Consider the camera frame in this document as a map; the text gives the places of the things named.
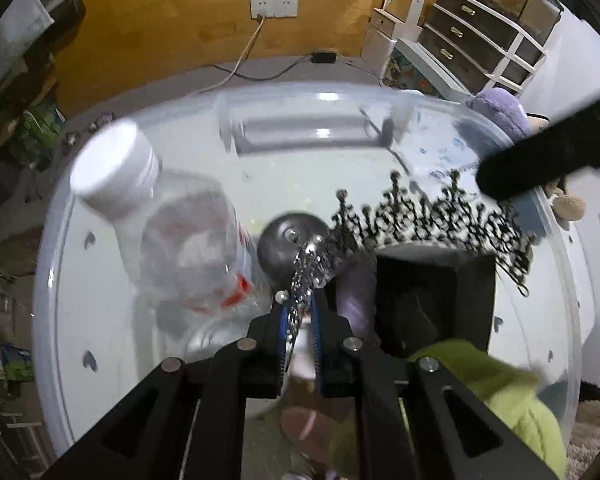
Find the black power adapter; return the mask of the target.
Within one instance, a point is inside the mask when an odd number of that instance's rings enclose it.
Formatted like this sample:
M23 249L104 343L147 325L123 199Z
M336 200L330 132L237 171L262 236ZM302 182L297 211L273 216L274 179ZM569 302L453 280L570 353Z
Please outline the black power adapter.
M335 64L337 58L338 54L334 51L319 50L312 52L310 55L312 64Z

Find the white blue printed package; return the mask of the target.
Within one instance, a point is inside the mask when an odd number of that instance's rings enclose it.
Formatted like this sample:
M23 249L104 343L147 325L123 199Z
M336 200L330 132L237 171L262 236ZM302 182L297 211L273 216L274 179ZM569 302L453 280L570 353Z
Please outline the white blue printed package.
M433 181L446 180L453 171L473 172L479 160L458 134L441 128L407 133L398 152L412 176Z

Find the white wall power socket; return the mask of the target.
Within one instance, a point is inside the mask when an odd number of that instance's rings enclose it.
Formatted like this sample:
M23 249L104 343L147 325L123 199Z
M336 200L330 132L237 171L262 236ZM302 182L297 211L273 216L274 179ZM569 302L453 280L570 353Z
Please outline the white wall power socket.
M250 18L296 18L299 0L250 0Z

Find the white drawer cabinet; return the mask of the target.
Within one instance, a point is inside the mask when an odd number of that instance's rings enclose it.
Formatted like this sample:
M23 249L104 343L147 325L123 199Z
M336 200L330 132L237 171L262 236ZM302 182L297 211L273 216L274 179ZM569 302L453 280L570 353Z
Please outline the white drawer cabinet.
M436 0L418 43L470 93L519 96L545 61L560 14L547 0L526 0L512 16L479 0Z

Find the beige fluffy earmuffs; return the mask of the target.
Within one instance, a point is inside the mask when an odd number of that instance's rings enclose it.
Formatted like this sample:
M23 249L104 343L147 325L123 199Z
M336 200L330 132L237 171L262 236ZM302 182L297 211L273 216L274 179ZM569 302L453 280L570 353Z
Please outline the beige fluffy earmuffs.
M558 226L563 230L569 231L572 222L578 222L584 217L585 200L569 193L565 178L550 181L544 186L544 192L550 200Z

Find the large clear water bottle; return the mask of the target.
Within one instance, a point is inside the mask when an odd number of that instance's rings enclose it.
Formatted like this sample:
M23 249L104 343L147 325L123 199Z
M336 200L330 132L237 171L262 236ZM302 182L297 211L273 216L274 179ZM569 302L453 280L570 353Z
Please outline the large clear water bottle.
M167 170L136 122L110 122L74 160L70 188L116 232L138 290L215 314L244 304L260 285L250 236L222 186Z

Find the white sun visor cap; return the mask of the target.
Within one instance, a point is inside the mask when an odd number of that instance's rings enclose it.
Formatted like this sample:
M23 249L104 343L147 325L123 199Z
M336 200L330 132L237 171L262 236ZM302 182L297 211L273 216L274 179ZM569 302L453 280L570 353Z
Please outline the white sun visor cap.
M530 129L534 131L542 130L550 124L550 120L546 116L540 114L528 113L527 119Z

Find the pink bunny plush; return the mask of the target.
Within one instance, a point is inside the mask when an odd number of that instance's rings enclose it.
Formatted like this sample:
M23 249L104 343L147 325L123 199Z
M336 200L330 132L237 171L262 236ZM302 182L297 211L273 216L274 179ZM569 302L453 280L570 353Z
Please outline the pink bunny plush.
M312 330L303 326L291 357L288 390L280 413L284 433L302 454L331 465L332 438L348 411L347 401L325 398L318 392Z

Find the purple plush toy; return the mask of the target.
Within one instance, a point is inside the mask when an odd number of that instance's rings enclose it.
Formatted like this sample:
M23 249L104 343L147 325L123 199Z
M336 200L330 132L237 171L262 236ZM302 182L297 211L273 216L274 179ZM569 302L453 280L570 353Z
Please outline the purple plush toy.
M488 118L514 143L531 134L531 126L521 102L502 88L482 90L465 102L465 105Z

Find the green avocado plush toy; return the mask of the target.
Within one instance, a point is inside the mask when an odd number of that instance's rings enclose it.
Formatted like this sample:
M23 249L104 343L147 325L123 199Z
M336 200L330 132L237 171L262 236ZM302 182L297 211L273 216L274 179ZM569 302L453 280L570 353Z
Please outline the green avocado plush toy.
M365 346L353 360L355 410L332 430L346 479L561 479L566 450L540 380L466 340L411 356Z

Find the white shopping bag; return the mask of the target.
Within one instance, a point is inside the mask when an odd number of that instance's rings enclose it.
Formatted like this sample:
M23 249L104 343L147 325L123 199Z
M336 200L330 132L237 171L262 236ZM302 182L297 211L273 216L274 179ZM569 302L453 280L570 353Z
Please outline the white shopping bag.
M12 0L0 18L0 81L54 23L41 0Z

